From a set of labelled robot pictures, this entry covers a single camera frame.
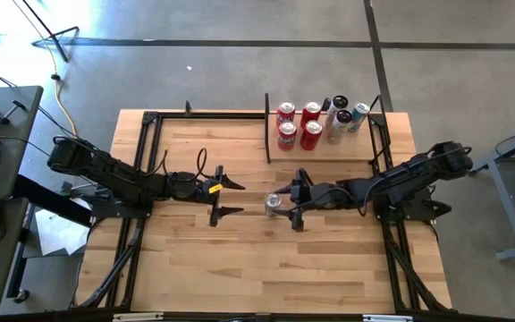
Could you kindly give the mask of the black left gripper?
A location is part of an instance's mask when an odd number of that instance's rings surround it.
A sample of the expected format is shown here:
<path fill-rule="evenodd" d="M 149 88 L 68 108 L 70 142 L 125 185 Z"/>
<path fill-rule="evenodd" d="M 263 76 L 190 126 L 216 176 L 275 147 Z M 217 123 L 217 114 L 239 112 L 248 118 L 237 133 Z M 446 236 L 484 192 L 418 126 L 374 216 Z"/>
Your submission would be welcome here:
<path fill-rule="evenodd" d="M 218 200 L 218 192 L 211 192 L 210 189 L 220 183 L 225 189 L 244 190 L 245 187 L 232 181 L 224 172 L 224 167 L 219 165 L 215 170 L 215 178 L 206 179 L 205 181 L 196 180 L 195 190 L 191 195 L 191 201 L 202 204 L 212 204 L 209 217 L 209 225 L 216 227 L 218 222 L 227 215 L 241 212 L 243 208 L 220 207 Z"/>

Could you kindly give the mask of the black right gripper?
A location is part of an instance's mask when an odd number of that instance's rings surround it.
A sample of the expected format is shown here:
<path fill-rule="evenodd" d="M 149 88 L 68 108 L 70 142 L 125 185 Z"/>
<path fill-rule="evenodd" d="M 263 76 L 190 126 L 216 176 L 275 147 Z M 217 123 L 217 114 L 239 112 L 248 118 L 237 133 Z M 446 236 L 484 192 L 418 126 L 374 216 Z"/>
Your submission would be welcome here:
<path fill-rule="evenodd" d="M 324 192 L 324 185 L 322 183 L 307 185 L 307 172 L 300 168 L 291 182 L 278 189 L 278 193 L 300 193 L 300 207 L 306 209 L 318 208 L 318 200 L 321 198 L 321 194 Z M 280 216 L 287 217 L 291 222 L 291 229 L 294 232 L 302 232 L 304 229 L 304 221 L 302 213 L 298 209 L 294 210 L 281 210 Z"/>

